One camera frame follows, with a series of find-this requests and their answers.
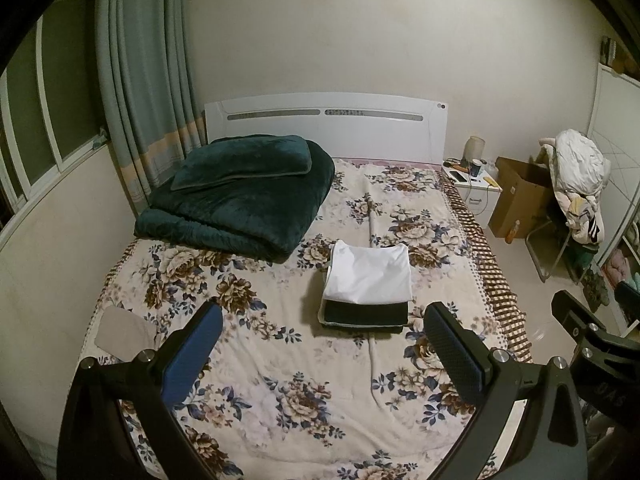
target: metal screw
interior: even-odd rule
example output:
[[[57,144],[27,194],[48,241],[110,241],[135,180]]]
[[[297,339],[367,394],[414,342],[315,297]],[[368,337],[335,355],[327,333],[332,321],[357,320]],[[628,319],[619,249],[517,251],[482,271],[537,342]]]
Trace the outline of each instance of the metal screw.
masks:
[[[503,350],[501,348],[495,349],[492,355],[494,356],[494,359],[499,363],[505,363],[511,357],[506,350]]]
[[[85,357],[80,361],[80,367],[82,370],[88,370],[89,368],[93,368],[96,363],[95,357]]]
[[[140,353],[136,356],[136,359],[138,361],[142,361],[143,363],[148,363],[155,356],[156,351],[151,348],[147,348],[146,350],[141,350]]]
[[[562,356],[557,355],[556,357],[551,359],[551,361],[556,365],[557,368],[560,368],[561,370],[567,367],[566,359]]]

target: window frame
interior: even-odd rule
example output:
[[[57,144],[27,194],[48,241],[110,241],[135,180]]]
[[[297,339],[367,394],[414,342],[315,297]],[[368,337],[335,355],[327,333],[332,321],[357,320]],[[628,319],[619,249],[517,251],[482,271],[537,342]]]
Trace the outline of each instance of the window frame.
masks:
[[[0,249],[4,246],[9,236],[15,231],[20,222],[27,214],[42,200],[46,194],[53,189],[65,176],[78,167],[79,164],[95,153],[94,143],[98,139],[98,134],[94,135],[84,144],[80,145],[66,158],[62,158],[58,149],[56,134],[49,115],[49,105],[47,104],[47,93],[44,86],[44,71],[42,67],[42,24],[44,15],[40,16],[36,22],[36,42],[35,42],[35,62],[36,62],[36,82],[38,86],[38,100],[40,111],[44,120],[49,146],[53,154],[55,164],[47,170],[36,182],[30,183],[29,177],[24,169],[22,157],[18,143],[15,139],[14,126],[11,119],[11,107],[9,104],[9,91],[7,83],[7,69],[0,75],[0,111],[2,126],[6,136],[6,143],[9,148],[9,157],[14,165],[15,174],[18,177],[20,187],[15,189],[4,162],[4,157],[0,156],[0,186],[8,199],[9,206],[14,216],[0,231]]]

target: stack of folded towels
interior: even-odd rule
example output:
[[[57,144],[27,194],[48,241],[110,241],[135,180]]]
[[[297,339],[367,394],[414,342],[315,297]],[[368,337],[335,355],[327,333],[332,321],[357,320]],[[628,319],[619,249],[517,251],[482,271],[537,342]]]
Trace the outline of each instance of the stack of folded towels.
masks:
[[[342,240],[335,243],[318,313],[322,325],[401,332],[411,300],[406,245],[364,248]]]

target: blue gripper pad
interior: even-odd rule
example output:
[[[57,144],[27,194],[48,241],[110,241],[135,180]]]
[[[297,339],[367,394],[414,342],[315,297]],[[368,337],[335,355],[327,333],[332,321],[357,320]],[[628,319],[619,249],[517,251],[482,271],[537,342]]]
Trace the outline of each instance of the blue gripper pad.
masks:
[[[488,349],[471,330],[463,329],[441,302],[424,313],[424,333],[462,400],[480,404],[491,380]]]
[[[164,405],[169,408],[185,399],[207,362],[222,333],[222,309],[212,304],[204,316],[199,317],[196,312],[182,330],[186,332],[186,337],[162,374],[160,395]]]

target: dark green blanket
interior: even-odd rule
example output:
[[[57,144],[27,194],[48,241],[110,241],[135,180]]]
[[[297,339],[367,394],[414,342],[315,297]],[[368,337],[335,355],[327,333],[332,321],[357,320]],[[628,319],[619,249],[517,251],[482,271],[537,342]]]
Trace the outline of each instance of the dark green blanket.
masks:
[[[284,261],[334,179],[331,157],[307,143],[312,160],[307,174],[243,178],[202,190],[171,191],[169,180],[151,194],[151,208],[136,221],[136,236]]]

